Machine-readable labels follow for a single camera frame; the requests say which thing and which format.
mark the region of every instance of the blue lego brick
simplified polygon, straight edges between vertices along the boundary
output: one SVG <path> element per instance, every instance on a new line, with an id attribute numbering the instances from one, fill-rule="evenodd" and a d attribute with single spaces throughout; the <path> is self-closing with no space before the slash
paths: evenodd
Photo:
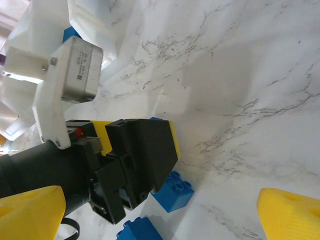
<path id="1" fill-rule="evenodd" d="M 163 240 L 147 217 L 126 221 L 123 227 L 116 235 L 117 240 Z"/>
<path id="2" fill-rule="evenodd" d="M 82 38 L 79 33 L 71 26 L 64 30 L 62 43 L 67 41 L 69 38 L 76 36 L 78 38 Z"/>
<path id="3" fill-rule="evenodd" d="M 163 119 L 161 119 L 161 118 L 154 117 L 154 116 L 153 116 L 153 117 L 151 117 L 150 119 L 151 119 L 151 120 L 163 120 Z"/>
<path id="4" fill-rule="evenodd" d="M 152 196 L 167 213 L 171 213 L 185 207 L 194 193 L 191 184 L 183 181 L 177 171 L 172 171 L 160 191 Z"/>

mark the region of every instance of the white marble surface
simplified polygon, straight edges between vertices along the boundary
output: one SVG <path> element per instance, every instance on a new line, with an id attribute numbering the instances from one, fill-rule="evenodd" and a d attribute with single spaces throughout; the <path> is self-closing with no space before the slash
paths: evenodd
<path id="1" fill-rule="evenodd" d="M 172 120 L 175 169 L 195 189 L 186 208 L 167 214 L 149 196 L 121 223 L 149 216 L 165 240 L 264 240 L 261 188 L 320 198 L 319 12 L 319 0 L 111 2 L 118 60 L 95 100 L 65 116 Z M 71 216 L 81 240 L 122 229 L 88 205 Z"/>

